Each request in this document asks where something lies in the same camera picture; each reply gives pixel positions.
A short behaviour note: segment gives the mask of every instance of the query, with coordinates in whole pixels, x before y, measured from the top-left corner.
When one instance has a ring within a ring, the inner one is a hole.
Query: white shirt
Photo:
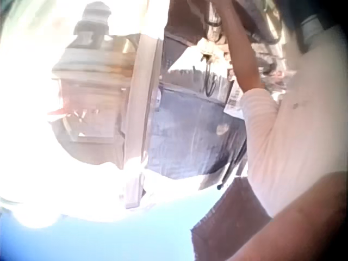
[[[347,54],[342,37],[336,28],[316,37],[281,106],[264,89],[252,89],[241,99],[248,179],[270,216],[324,175],[347,171]]]

